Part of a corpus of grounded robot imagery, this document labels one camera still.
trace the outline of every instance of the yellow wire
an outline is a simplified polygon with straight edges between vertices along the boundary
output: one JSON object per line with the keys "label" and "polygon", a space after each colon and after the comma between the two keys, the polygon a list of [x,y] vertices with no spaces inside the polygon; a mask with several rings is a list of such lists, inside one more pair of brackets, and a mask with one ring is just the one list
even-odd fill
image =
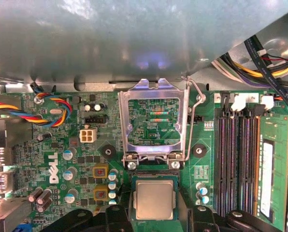
{"label": "yellow wire", "polygon": [[[241,64],[239,64],[239,63],[236,63],[236,62],[234,62],[234,63],[235,63],[236,66],[238,66],[240,69],[242,69],[242,70],[250,73],[250,74],[251,74],[252,76],[254,76],[254,77],[263,77],[263,75],[262,75],[261,73],[259,73],[259,72],[250,70],[250,69],[244,67],[243,65],[241,65]],[[288,68],[286,68],[286,69],[284,69],[284,70],[280,70],[280,71],[273,72],[272,75],[273,75],[273,76],[280,76],[280,75],[283,75],[283,74],[285,74],[285,73],[287,73],[287,72],[288,72]]]}
{"label": "yellow wire", "polygon": [[45,119],[40,119],[40,120],[34,120],[34,119],[25,119],[28,122],[33,122],[33,123],[44,123],[44,122],[48,122],[48,120]]}
{"label": "yellow wire", "polygon": [[13,105],[0,105],[0,109],[2,109],[2,108],[9,108],[9,109],[18,110],[18,108],[16,106],[13,106]]}
{"label": "yellow wire", "polygon": [[66,120],[66,115],[67,111],[65,110],[62,114],[62,120],[57,125],[55,125],[55,127],[59,127]]}

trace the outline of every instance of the dell logo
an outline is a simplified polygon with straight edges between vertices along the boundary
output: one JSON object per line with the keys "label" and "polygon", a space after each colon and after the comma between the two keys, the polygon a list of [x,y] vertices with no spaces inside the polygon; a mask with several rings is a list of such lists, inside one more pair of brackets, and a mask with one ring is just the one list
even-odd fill
{"label": "dell logo", "polygon": [[58,153],[55,152],[52,156],[48,156],[49,159],[53,159],[54,162],[49,162],[48,165],[50,166],[49,168],[49,173],[51,176],[49,177],[49,183],[50,184],[58,184],[59,183],[59,178],[57,176],[58,174]]}

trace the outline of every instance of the white power connector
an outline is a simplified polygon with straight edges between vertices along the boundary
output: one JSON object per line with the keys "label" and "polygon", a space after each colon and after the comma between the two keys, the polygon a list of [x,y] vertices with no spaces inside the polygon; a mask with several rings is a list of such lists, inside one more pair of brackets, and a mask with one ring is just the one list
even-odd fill
{"label": "white power connector", "polygon": [[97,128],[80,130],[81,143],[93,143],[97,140]]}

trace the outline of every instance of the wire bundle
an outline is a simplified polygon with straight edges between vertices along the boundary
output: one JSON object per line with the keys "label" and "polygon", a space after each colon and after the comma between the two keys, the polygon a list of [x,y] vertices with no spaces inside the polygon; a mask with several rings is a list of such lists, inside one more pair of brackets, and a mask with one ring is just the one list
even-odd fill
{"label": "wire bundle", "polygon": [[[262,74],[258,72],[258,70],[249,70],[244,66],[235,63],[231,59],[229,53],[226,53],[220,58],[214,60],[212,65],[231,80],[238,81],[256,88],[271,88],[271,85],[265,78],[263,78]],[[274,66],[272,68],[275,70],[275,72],[272,73],[273,76],[278,77],[288,72],[288,63]],[[276,78],[276,81],[288,91],[288,81],[281,80],[280,78]]]}
{"label": "wire bundle", "polygon": [[57,102],[58,104],[61,104],[62,107],[64,108],[62,116],[55,121],[49,121],[47,119],[43,119],[39,115],[32,115],[32,114],[26,113],[25,111],[18,109],[16,106],[7,105],[7,104],[4,104],[2,102],[0,102],[0,109],[4,110],[4,111],[6,111],[6,112],[8,112],[14,116],[21,117],[21,118],[25,119],[26,121],[31,122],[35,125],[44,126],[44,127],[58,127],[61,124],[63,124],[67,118],[70,117],[71,112],[72,112],[72,107],[65,100],[58,98],[57,96],[54,96],[50,93],[38,93],[37,98],[50,99],[52,101]]}

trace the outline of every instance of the capacitor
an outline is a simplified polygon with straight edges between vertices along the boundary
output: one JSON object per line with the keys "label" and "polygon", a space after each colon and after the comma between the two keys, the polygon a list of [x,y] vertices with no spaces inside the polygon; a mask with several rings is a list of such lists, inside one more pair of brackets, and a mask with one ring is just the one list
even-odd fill
{"label": "capacitor", "polygon": [[203,204],[207,204],[210,201],[210,198],[208,196],[203,196],[200,194],[200,192],[197,192],[196,197],[202,201]]}
{"label": "capacitor", "polygon": [[112,200],[109,201],[109,204],[117,204],[117,201],[112,199]]}
{"label": "capacitor", "polygon": [[90,112],[90,111],[92,111],[94,109],[94,106],[95,106],[95,104],[85,104],[84,105],[84,110],[86,112]]}
{"label": "capacitor", "polygon": [[105,108],[105,105],[103,103],[100,103],[100,104],[95,104],[94,105],[94,111],[98,112],[98,111],[101,111]]}
{"label": "capacitor", "polygon": [[43,212],[52,204],[52,202],[53,202],[52,199],[48,198],[48,199],[44,202],[44,204],[39,205],[39,206],[37,207],[38,212],[39,212],[39,213],[43,213]]}
{"label": "capacitor", "polygon": [[111,182],[108,184],[108,188],[109,188],[110,190],[114,190],[114,189],[116,188],[116,186],[117,186],[117,183],[118,183],[118,180],[117,180],[117,179],[111,181]]}
{"label": "capacitor", "polygon": [[46,132],[44,134],[39,134],[37,136],[37,140],[39,142],[44,142],[44,141],[50,140],[51,138],[52,138],[52,134],[50,132]]}
{"label": "capacitor", "polygon": [[28,201],[35,202],[35,200],[43,193],[43,189],[37,187],[29,196]]}
{"label": "capacitor", "polygon": [[50,189],[44,190],[44,192],[38,197],[37,204],[44,204],[51,195],[52,191]]}
{"label": "capacitor", "polygon": [[64,173],[63,173],[63,178],[65,180],[72,180],[77,174],[77,169],[74,167],[68,168]]}
{"label": "capacitor", "polygon": [[76,189],[74,188],[70,189],[67,195],[65,196],[66,203],[72,204],[77,198],[77,195],[78,195],[78,191]]}
{"label": "capacitor", "polygon": [[72,158],[76,155],[77,151],[74,147],[69,147],[62,153],[62,157],[65,160],[72,160]]}
{"label": "capacitor", "polygon": [[116,198],[116,191],[115,190],[111,190],[108,195],[109,195],[110,199],[115,199]]}
{"label": "capacitor", "polygon": [[108,178],[110,181],[113,181],[113,180],[116,180],[117,179],[117,176],[118,176],[118,170],[116,169],[111,169],[110,170],[110,173],[108,175]]}
{"label": "capacitor", "polygon": [[206,195],[208,193],[207,187],[201,182],[196,184],[196,189],[200,192],[201,195]]}

